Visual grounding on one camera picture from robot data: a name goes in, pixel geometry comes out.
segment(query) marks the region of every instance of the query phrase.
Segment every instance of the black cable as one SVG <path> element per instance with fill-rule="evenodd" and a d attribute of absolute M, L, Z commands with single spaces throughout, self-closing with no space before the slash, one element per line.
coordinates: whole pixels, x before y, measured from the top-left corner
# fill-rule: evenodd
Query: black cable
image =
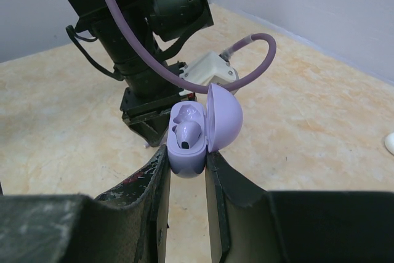
<path fill-rule="evenodd" d="M 85 42 L 95 42 L 96 40 L 98 40 L 97 37 L 86 38 L 86 37 L 80 36 L 80 35 L 77 34 L 77 32 L 75 31 L 75 28 L 73 26 L 70 25 L 69 27 L 70 27 L 70 30 L 72 31 L 73 35 L 75 36 L 75 38 L 78 38 L 79 40 L 82 40 L 82 41 L 85 41 Z"/>
<path fill-rule="evenodd" d="M 94 68 L 96 68 L 98 71 L 100 71 L 101 73 L 103 73 L 104 75 L 109 76 L 110 78 L 113 78 L 117 81 L 123 81 L 124 78 L 123 76 L 117 71 L 117 69 L 115 69 L 115 72 L 112 73 L 109 70 L 105 69 L 104 67 L 102 67 L 99 63 L 97 63 L 88 53 L 87 51 L 82 47 L 82 45 L 80 45 L 80 43 L 78 42 L 78 40 L 76 39 L 76 33 L 75 30 L 73 28 L 73 26 L 69 25 L 66 27 L 66 32 L 68 37 L 71 39 L 71 41 L 73 42 L 73 44 L 75 44 L 75 46 L 79 49 L 79 51 L 81 51 L 82 55 L 85 56 L 85 58 L 89 61 L 90 64 L 92 64 L 92 66 Z"/>

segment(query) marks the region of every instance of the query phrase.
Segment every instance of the white object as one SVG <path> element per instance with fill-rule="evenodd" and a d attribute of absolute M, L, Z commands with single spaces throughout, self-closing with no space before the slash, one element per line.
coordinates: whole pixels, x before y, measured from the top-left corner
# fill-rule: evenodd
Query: white object
<path fill-rule="evenodd" d="M 192 61 L 185 68 L 181 68 L 181 70 L 183 70 L 183 73 L 179 77 L 202 86 L 207 86 L 210 83 L 220 86 L 239 80 L 238 72 L 213 51 Z M 192 92 L 184 90 L 179 94 L 187 95 L 190 93 Z"/>
<path fill-rule="evenodd" d="M 387 150 L 394 155 L 394 132 L 388 135 L 384 141 Z"/>

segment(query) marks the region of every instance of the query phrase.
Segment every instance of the black metal bracket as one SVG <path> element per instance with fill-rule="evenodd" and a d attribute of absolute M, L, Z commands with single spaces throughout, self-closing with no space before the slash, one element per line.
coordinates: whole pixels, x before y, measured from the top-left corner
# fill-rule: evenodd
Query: black metal bracket
<path fill-rule="evenodd" d="M 207 156 L 212 262 L 394 262 L 394 193 L 266 192 Z"/>
<path fill-rule="evenodd" d="M 186 64 L 178 62 L 169 66 L 171 72 L 180 74 L 180 68 Z M 168 129 L 171 108 L 178 102 L 196 100 L 195 94 L 179 95 L 182 91 L 179 87 L 170 84 L 156 97 L 144 99 L 138 98 L 128 87 L 124 91 L 121 111 L 123 122 L 129 129 L 143 137 L 150 146 L 157 147 Z"/>
<path fill-rule="evenodd" d="M 95 200 L 0 197 L 0 262 L 164 262 L 170 168 L 166 146 Z"/>

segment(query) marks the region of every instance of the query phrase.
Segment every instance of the white wall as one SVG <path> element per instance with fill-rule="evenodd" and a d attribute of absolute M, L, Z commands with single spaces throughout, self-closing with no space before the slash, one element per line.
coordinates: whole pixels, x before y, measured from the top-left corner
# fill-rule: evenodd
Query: white wall
<path fill-rule="evenodd" d="M 394 0 L 211 0 L 305 38 L 394 82 Z"/>
<path fill-rule="evenodd" d="M 0 63 L 69 43 L 77 20 L 67 0 L 0 0 Z"/>

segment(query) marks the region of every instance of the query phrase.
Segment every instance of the white connector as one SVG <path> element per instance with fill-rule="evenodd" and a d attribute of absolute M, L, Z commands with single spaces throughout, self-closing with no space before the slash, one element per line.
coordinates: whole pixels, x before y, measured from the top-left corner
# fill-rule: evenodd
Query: white connector
<path fill-rule="evenodd" d="M 239 80 L 237 71 L 224 61 L 218 54 L 210 51 L 202 57 L 181 68 L 183 73 L 179 77 L 191 83 L 207 86 L 210 83 L 224 85 Z M 180 95 L 187 95 L 191 91 L 184 90 Z"/>

